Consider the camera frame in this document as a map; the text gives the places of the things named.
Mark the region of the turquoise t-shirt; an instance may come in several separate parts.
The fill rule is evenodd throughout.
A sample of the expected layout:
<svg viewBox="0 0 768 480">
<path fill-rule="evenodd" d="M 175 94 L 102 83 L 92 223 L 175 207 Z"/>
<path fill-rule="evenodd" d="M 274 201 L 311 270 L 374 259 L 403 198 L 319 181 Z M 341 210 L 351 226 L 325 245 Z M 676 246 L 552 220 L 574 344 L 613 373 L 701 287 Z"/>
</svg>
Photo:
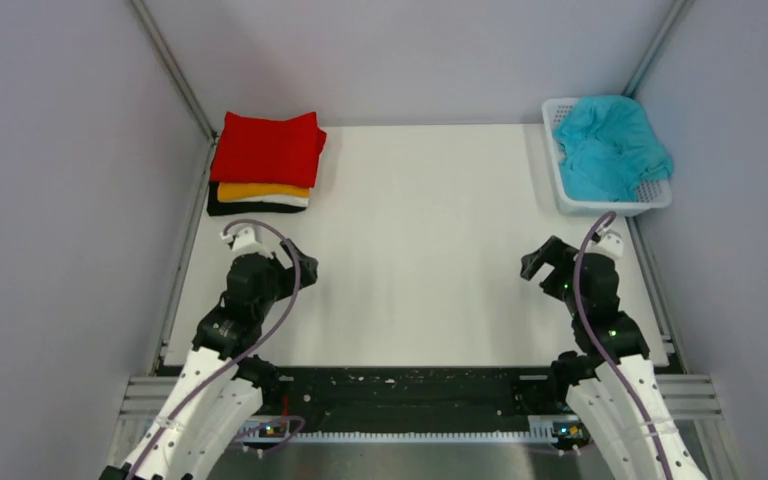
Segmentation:
<svg viewBox="0 0 768 480">
<path fill-rule="evenodd" d="M 560 169 L 576 200 L 634 202 L 644 181 L 670 179 L 674 165 L 643 107 L 621 95 L 583 97 L 554 130 Z"/>
</svg>

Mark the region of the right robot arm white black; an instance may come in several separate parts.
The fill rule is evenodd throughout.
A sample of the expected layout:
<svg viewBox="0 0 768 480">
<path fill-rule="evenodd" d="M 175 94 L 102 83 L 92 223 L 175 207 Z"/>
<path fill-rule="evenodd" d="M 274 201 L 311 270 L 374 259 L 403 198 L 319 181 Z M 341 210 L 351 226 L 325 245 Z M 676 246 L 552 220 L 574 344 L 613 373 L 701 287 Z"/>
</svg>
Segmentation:
<svg viewBox="0 0 768 480">
<path fill-rule="evenodd" d="M 520 275 L 539 284 L 571 316 L 577 351 L 552 362 L 546 385 L 549 404 L 572 412 L 584 432 L 559 429 L 566 449 L 594 447 L 616 479 L 703 479 L 676 426 L 656 379 L 650 349 L 637 323 L 621 308 L 614 233 L 590 238 L 609 251 L 582 252 L 551 236 L 521 259 Z"/>
</svg>

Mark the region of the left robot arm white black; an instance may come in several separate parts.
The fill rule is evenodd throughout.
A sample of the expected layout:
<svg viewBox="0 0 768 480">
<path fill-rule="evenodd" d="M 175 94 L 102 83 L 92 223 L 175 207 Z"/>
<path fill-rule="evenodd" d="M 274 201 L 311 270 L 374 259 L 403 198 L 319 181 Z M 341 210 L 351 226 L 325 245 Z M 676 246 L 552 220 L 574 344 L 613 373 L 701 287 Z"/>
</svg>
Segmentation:
<svg viewBox="0 0 768 480">
<path fill-rule="evenodd" d="M 171 393 L 134 449 L 102 478 L 204 479 L 250 417 L 277 407 L 277 369 L 254 351 L 268 336 L 271 308 L 294 305 L 318 276 L 315 258 L 290 239 L 280 246 L 289 267 L 255 239 L 233 240 L 225 289 L 198 323 Z"/>
</svg>

